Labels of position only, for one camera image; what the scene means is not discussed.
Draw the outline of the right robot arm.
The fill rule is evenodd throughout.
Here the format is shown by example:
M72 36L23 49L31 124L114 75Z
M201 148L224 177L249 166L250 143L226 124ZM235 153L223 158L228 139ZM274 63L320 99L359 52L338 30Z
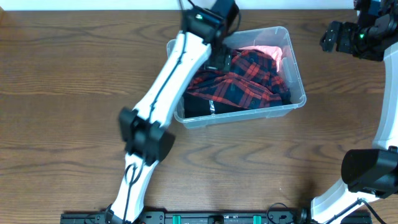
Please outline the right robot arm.
M307 223L353 223L361 206L397 194L397 1L355 0L358 21L333 21L320 40L325 52L383 62L384 98L370 149L349 150L341 177L311 201Z

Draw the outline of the red navy plaid shirt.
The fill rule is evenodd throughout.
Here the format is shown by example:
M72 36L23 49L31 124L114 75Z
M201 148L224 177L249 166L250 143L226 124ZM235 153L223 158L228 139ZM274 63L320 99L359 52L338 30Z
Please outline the red navy plaid shirt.
M291 103L277 63L258 50L234 50L230 70L199 69L186 93L246 110Z

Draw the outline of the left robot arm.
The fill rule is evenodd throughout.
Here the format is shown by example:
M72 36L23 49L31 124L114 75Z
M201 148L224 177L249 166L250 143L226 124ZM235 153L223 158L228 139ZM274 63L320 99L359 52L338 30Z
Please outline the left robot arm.
M217 0L209 9L193 5L181 13L180 31L159 75L142 100L132 109L120 111L126 165L118 196L106 209L106 223L138 220L150 178L174 144L168 126L180 98L206 61L225 58L223 41L234 33L233 21L241 18L234 0Z

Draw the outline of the coral pink printed t-shirt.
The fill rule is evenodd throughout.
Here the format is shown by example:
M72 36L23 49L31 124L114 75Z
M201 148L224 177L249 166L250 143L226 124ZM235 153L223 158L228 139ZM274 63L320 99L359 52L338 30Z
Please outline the coral pink printed t-shirt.
M282 49L277 46L267 46L267 45L255 45L241 47L240 50L258 50L268 56L270 56L276 63L277 72L280 71L280 66L282 63Z

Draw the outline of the black shirt with tape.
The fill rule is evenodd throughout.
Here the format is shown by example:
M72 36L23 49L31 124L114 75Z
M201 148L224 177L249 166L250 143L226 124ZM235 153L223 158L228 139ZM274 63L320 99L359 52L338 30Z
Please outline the black shirt with tape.
M219 103L216 101L205 100L190 94L183 95L183 108L185 118L196 118L215 114L232 113L244 111L244 108Z

